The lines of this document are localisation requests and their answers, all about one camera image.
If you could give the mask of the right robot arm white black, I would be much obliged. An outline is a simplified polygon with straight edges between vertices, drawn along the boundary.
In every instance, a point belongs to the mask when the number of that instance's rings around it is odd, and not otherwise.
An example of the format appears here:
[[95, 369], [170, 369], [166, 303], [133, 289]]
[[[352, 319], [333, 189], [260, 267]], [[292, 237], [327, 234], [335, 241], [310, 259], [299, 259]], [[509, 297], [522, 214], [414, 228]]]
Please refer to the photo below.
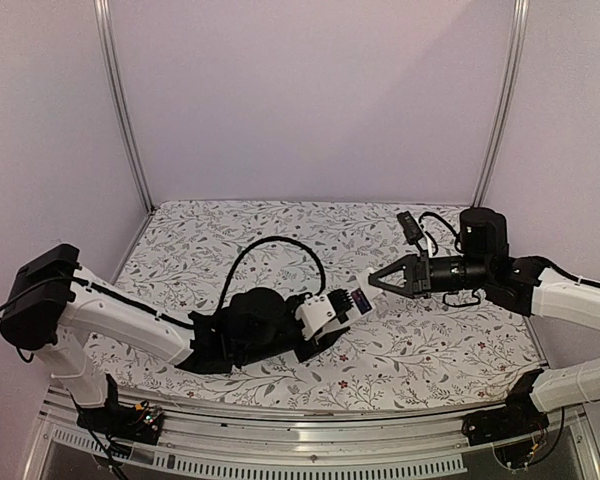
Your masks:
[[[371, 273], [371, 286], [405, 298], [481, 290], [487, 301], [524, 317], [553, 318], [600, 331], [600, 282], [571, 274], [541, 256], [509, 254], [504, 215], [484, 207], [459, 215], [456, 256], [406, 255]], [[517, 436], [536, 412], [600, 400], [600, 357], [561, 369], [523, 374], [497, 415], [497, 427]]]

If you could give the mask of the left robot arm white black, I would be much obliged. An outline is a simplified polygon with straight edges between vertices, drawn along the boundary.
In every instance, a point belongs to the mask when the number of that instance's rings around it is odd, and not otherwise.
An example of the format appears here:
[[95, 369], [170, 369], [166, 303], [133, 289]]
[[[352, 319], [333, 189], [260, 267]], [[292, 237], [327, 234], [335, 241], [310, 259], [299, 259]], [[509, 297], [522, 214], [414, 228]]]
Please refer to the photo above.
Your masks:
[[128, 412], [73, 330], [101, 333], [185, 372], [228, 374], [289, 351], [301, 362], [322, 353], [347, 331], [352, 306], [342, 289], [283, 298], [256, 287], [211, 315], [169, 312], [102, 280], [80, 264], [76, 247], [61, 244], [17, 271], [0, 305], [0, 334], [40, 359], [106, 433], [118, 434]]

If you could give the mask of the white remote control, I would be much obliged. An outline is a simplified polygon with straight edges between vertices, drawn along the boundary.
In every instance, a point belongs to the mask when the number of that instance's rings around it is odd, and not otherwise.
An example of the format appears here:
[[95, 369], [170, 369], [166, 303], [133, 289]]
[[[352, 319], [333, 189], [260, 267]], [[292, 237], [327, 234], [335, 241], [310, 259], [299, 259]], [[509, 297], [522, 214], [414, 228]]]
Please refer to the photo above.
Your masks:
[[353, 290], [337, 289], [327, 295], [327, 298], [330, 301], [333, 310], [335, 311], [335, 317], [323, 327], [326, 331], [335, 330], [341, 327], [350, 328], [355, 322], [365, 318], [375, 310], [375, 304], [372, 296], [363, 290], [367, 298], [370, 300], [373, 309], [370, 312], [361, 315], [351, 298], [351, 292]]

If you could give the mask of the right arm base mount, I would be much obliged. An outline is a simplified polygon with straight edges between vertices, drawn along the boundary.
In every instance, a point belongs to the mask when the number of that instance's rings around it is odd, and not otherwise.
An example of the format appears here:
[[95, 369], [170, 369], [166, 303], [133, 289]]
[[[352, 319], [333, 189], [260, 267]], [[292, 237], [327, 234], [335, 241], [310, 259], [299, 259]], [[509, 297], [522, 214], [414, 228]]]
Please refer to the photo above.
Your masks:
[[509, 469], [528, 468], [541, 461], [540, 450], [546, 444], [549, 420], [531, 400], [533, 383], [543, 373], [541, 368], [525, 372], [514, 384], [503, 406], [477, 410], [463, 417], [461, 432], [471, 446], [509, 440], [522, 435], [539, 433], [538, 440], [522, 446], [496, 449], [496, 459]]

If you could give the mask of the purple AAA battery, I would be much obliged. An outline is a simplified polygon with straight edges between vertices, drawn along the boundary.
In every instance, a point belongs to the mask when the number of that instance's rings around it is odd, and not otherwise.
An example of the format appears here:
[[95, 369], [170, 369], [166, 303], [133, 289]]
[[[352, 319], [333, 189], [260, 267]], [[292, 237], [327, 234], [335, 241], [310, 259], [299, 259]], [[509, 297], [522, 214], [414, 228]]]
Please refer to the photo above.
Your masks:
[[351, 292], [351, 298], [361, 315], [364, 315], [373, 309], [370, 300], [367, 298], [362, 289], [358, 288], [353, 290]]

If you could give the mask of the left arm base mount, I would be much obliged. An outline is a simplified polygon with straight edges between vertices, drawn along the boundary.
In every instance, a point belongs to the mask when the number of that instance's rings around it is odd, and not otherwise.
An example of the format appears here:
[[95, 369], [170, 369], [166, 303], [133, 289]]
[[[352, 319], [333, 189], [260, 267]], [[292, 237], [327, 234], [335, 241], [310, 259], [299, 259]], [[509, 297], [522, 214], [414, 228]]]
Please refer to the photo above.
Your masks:
[[105, 379], [104, 405], [94, 408], [77, 405], [77, 425], [107, 438], [156, 445], [164, 424], [164, 410], [147, 400], [134, 406], [120, 404], [117, 383], [109, 374], [105, 375]]

